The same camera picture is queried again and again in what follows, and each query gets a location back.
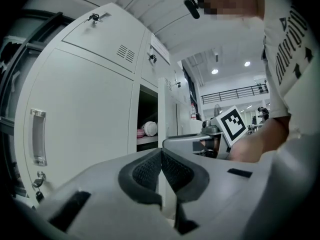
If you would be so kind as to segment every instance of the ceiling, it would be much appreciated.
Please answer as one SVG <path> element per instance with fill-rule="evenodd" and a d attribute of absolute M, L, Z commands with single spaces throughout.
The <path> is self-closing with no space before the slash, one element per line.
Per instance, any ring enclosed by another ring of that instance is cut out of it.
<path fill-rule="evenodd" d="M 218 45 L 188 57 L 185 62 L 203 84 L 244 73 L 264 72 L 262 43 L 262 37 L 258 36 L 252 40 Z M 245 67 L 245 62 L 250 62 L 250 66 Z M 219 72 L 212 74 L 213 69 Z"/>
<path fill-rule="evenodd" d="M 111 1 L 148 27 L 176 61 L 193 55 L 199 57 L 199 60 L 202 55 L 203 59 L 203 51 L 207 51 L 208 59 L 211 59 L 210 51 L 215 48 L 221 52 L 222 65 L 219 66 L 226 68 L 225 74 L 227 72 L 230 74 L 233 70 L 228 67 L 232 63 L 242 63 L 242 59 L 257 58 L 262 49 L 263 23 L 256 18 L 222 20 L 217 16 L 204 15 L 200 11 L 200 19 L 194 19 L 185 7 L 184 0 Z M 208 72 L 208 68 L 201 69 L 201 76 L 198 77 L 203 79 L 211 77 Z"/>

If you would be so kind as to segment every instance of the lock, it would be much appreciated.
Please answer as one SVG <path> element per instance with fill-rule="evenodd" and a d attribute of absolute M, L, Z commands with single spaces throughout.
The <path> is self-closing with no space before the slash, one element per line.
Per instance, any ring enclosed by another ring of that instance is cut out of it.
<path fill-rule="evenodd" d="M 100 20 L 100 16 L 99 14 L 93 13 L 89 16 L 89 18 L 87 18 L 84 22 L 88 22 L 92 20 L 92 24 L 97 24 L 98 22 L 102 22 Z"/>
<path fill-rule="evenodd" d="M 42 186 L 42 184 L 44 183 L 44 181 L 46 180 L 46 175 L 41 170 L 39 170 L 36 173 L 36 175 L 38 176 L 38 178 L 36 178 L 34 180 L 34 182 L 32 183 L 32 186 L 35 187 L 35 188 L 40 188 Z"/>
<path fill-rule="evenodd" d="M 156 64 L 156 62 L 157 62 L 157 57 L 154 54 L 150 55 L 148 59 L 149 59 L 149 61 L 153 60 L 153 64 Z"/>

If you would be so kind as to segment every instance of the graphic print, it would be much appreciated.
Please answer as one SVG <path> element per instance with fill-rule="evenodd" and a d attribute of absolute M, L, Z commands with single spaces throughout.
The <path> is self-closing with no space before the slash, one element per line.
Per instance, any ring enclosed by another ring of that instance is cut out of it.
<path fill-rule="evenodd" d="M 298 62 L 293 72 L 297 79 L 300 78 L 300 61 L 296 61 L 296 57 L 303 49 L 303 40 L 308 32 L 307 21 L 299 13 L 295 5 L 291 6 L 289 13 L 289 17 L 279 19 L 285 32 L 285 39 L 278 45 L 278 52 L 275 56 L 275 70 L 279 86 L 281 86 L 287 69 L 292 62 Z M 308 63 L 313 58 L 312 53 L 310 48 L 305 47 L 305 59 L 307 59 Z"/>
<path fill-rule="evenodd" d="M 246 130 L 244 122 L 241 120 L 237 110 L 234 109 L 221 118 L 230 139 L 234 141 L 241 133 Z"/>

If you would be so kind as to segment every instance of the balcony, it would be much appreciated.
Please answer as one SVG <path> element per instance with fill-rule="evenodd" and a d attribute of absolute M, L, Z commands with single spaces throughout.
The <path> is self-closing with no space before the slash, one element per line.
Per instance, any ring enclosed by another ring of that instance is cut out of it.
<path fill-rule="evenodd" d="M 216 92 L 212 94 L 207 94 L 201 96 L 202 104 L 210 104 L 223 102 L 233 99 L 240 99 L 249 96 L 259 96 L 263 94 L 268 94 L 269 90 L 266 84 L 263 85 L 253 85 L 239 89 L 226 90 L 222 92 Z"/>

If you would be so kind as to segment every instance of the white t-shirt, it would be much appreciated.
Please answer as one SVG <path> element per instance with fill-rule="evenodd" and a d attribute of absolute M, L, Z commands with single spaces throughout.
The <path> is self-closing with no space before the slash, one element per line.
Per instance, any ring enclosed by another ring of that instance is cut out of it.
<path fill-rule="evenodd" d="M 270 117 L 290 116 L 284 96 L 313 59 L 318 43 L 291 0 L 265 0 L 265 71 L 270 85 Z M 296 131 L 290 122 L 290 131 Z"/>

